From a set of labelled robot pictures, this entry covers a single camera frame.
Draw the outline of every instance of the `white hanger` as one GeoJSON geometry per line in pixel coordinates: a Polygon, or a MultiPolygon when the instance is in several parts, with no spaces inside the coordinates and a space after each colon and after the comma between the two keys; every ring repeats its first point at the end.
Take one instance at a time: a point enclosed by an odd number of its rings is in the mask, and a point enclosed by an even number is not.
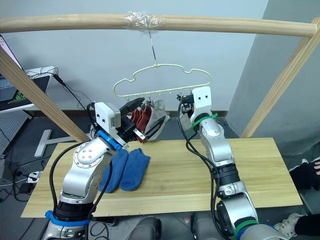
{"type": "Polygon", "coordinates": [[[177,65],[177,64],[169,64],[169,63],[162,63],[162,64],[158,64],[157,63],[157,58],[156,58],[156,53],[155,53],[155,48],[154,48],[154,44],[152,42],[152,37],[151,37],[151,33],[150,33],[150,29],[149,29],[149,25],[147,23],[147,18],[146,18],[146,15],[144,15],[144,23],[145,23],[145,27],[146,29],[148,30],[149,32],[149,37],[150,37],[150,42],[151,42],[151,46],[152,46],[152,52],[153,52],[153,57],[154,57],[154,60],[155,60],[155,64],[152,65],[152,66],[147,66],[147,67],[144,67],[136,72],[133,73],[132,77],[133,79],[129,80],[128,78],[123,78],[121,79],[120,81],[117,81],[114,85],[113,85],[113,93],[117,96],[117,97],[123,97],[123,98],[126,98],[127,100],[129,100],[129,97],[131,96],[136,96],[136,97],[140,97],[140,95],[147,95],[150,99],[150,94],[159,94],[161,95],[161,93],[163,92],[169,92],[169,94],[172,93],[172,91],[174,90],[180,90],[180,94],[182,93],[183,89],[190,89],[192,90],[193,88],[196,88],[196,87],[202,87],[202,86],[206,86],[206,85],[209,85],[212,81],[212,77],[210,75],[209,72],[207,72],[206,70],[202,70],[202,69],[197,69],[197,68],[192,68],[190,71],[186,71],[185,70],[185,67],[184,66],[181,66],[181,65],[177,65]],[[183,70],[183,72],[185,74],[190,74],[192,73],[193,71],[198,71],[198,72],[203,72],[205,74],[208,75],[209,77],[209,82],[207,83],[204,83],[204,84],[196,84],[196,85],[190,85],[190,86],[183,86],[183,87],[175,87],[175,88],[169,88],[169,89],[164,89],[164,90],[156,90],[156,91],[146,91],[146,92],[139,92],[139,93],[133,93],[133,94],[126,94],[126,95],[119,95],[116,93],[116,87],[118,84],[124,82],[124,81],[127,81],[129,83],[132,83],[133,81],[136,80],[136,74],[138,73],[141,73],[145,70],[148,70],[148,69],[153,69],[153,68],[159,68],[159,67],[163,67],[163,66],[171,66],[171,67],[178,67],[178,68],[181,68],[183,70]]]}

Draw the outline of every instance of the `green ring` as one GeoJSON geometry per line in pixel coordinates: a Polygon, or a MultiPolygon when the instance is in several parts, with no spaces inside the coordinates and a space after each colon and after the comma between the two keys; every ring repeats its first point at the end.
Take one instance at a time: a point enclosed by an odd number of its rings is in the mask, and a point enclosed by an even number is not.
{"type": "Polygon", "coordinates": [[[204,117],[200,118],[198,121],[196,121],[194,124],[192,124],[192,128],[195,128],[199,123],[201,123],[205,119],[210,119],[210,118],[214,119],[217,116],[218,116],[218,113],[215,113],[215,114],[213,114],[211,116],[204,116],[204,117]]]}
{"type": "Polygon", "coordinates": [[[259,224],[259,222],[257,220],[248,220],[248,221],[244,221],[242,223],[240,223],[236,228],[235,228],[235,231],[234,231],[234,235],[233,235],[233,240],[237,240],[237,235],[238,235],[238,232],[245,226],[248,226],[248,225],[253,225],[253,224],[259,224]]]}

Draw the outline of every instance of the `person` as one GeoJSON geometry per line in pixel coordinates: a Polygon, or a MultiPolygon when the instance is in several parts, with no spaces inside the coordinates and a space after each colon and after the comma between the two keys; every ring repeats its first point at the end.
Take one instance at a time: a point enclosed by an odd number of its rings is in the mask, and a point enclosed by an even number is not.
{"type": "MultiPolygon", "coordinates": [[[[301,165],[289,170],[297,190],[320,188],[320,157],[309,163],[302,159],[301,165]]],[[[281,232],[288,239],[297,235],[320,236],[319,231],[320,214],[301,215],[292,213],[287,219],[274,225],[274,228],[281,232]]]]}

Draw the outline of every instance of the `hand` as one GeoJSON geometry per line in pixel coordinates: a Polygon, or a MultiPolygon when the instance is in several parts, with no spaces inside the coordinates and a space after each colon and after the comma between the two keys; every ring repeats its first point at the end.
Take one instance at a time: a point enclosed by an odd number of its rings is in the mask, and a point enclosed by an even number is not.
{"type": "Polygon", "coordinates": [[[314,169],[319,169],[319,171],[317,171],[316,174],[320,175],[320,161],[316,161],[314,165],[316,165],[314,166],[314,169]]]}

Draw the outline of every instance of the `blue sock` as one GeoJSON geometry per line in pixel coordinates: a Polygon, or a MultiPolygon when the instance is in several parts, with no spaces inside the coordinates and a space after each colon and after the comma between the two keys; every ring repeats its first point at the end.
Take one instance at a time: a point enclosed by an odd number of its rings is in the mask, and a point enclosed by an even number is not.
{"type": "Polygon", "coordinates": [[[124,191],[136,190],[144,177],[150,157],[144,155],[141,148],[129,153],[120,181],[120,188],[124,191]]]}
{"type": "MultiPolygon", "coordinates": [[[[117,154],[112,158],[112,175],[108,186],[106,187],[105,193],[112,193],[119,185],[120,179],[124,172],[124,168],[128,159],[128,151],[125,149],[120,149],[117,154]]],[[[107,166],[102,174],[101,184],[99,186],[99,191],[104,189],[110,172],[110,166],[107,166]]]]}

